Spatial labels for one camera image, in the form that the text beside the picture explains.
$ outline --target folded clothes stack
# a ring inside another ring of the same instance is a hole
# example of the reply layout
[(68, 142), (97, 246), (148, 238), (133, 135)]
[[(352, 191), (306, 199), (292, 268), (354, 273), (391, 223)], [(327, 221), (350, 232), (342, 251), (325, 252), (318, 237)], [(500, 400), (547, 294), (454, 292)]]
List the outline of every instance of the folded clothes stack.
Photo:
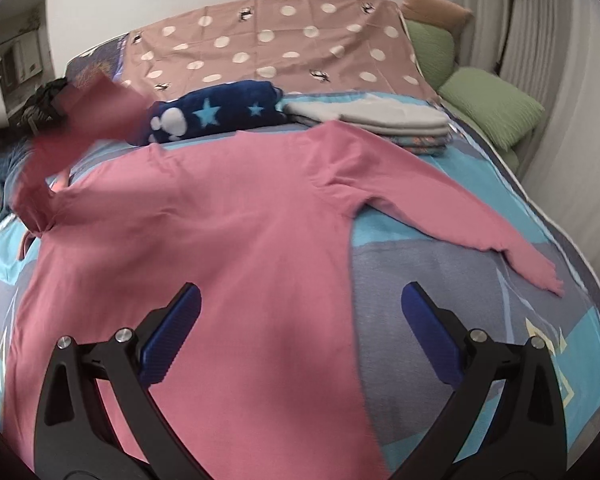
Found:
[(175, 101), (158, 101), (139, 144), (284, 124), (286, 116), (276, 110), (282, 95), (268, 81), (245, 80), (189, 92)]
[(372, 94), (346, 103), (290, 101), (285, 113), (309, 126), (333, 120), (353, 124), (415, 155), (441, 155), (452, 139), (441, 111)]

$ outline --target pink sleeve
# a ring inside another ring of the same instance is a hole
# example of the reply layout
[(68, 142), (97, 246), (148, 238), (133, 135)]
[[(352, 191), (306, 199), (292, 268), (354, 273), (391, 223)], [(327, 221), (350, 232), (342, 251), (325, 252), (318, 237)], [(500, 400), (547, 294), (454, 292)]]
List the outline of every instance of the pink sleeve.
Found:
[(67, 87), (57, 97), (66, 123), (32, 140), (32, 153), (18, 177), (11, 208), (35, 235), (50, 229), (58, 197), (46, 184), (77, 162), (96, 140), (128, 140), (141, 132), (150, 102), (102, 75), (84, 91)]
[(419, 231), (479, 251), (500, 251), (521, 276), (561, 296), (554, 264), (502, 216), (406, 150), (330, 121), (298, 136), (304, 171), (330, 202), (355, 216), (363, 204)]

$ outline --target navy blue blanket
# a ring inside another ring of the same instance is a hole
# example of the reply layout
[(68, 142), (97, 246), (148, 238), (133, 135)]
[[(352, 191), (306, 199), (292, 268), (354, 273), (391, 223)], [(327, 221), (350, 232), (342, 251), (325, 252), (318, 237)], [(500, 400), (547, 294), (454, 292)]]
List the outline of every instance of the navy blue blanket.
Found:
[(286, 115), (276, 110), (282, 96), (282, 90), (270, 82), (248, 80), (196, 90), (175, 101), (158, 101), (151, 126), (138, 144), (284, 124)]

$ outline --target blue gripper pad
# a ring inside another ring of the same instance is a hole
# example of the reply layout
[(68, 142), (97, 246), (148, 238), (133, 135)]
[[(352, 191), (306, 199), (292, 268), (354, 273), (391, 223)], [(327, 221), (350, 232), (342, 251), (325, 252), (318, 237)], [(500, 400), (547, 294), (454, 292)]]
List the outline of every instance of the blue gripper pad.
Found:
[(457, 390), (464, 373), (461, 366), (461, 352), (455, 341), (433, 313), (415, 283), (409, 283), (404, 287), (401, 302), (402, 313), (436, 375), (440, 381), (450, 384), (454, 390)]
[(189, 287), (164, 317), (140, 353), (140, 384), (148, 388), (162, 382), (191, 332), (202, 308), (200, 289)]

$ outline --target green pillow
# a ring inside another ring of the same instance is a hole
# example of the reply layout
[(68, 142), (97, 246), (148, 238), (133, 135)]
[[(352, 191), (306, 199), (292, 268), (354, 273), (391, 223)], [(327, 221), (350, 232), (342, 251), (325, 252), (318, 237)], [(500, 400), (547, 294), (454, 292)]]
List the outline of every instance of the green pillow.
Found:
[(411, 20), (407, 20), (407, 30), (425, 81), (438, 90), (454, 72), (453, 36), (443, 28)]
[(508, 150), (538, 126), (544, 113), (542, 105), (531, 96), (479, 68), (459, 69), (438, 93), (471, 117), (502, 150)]

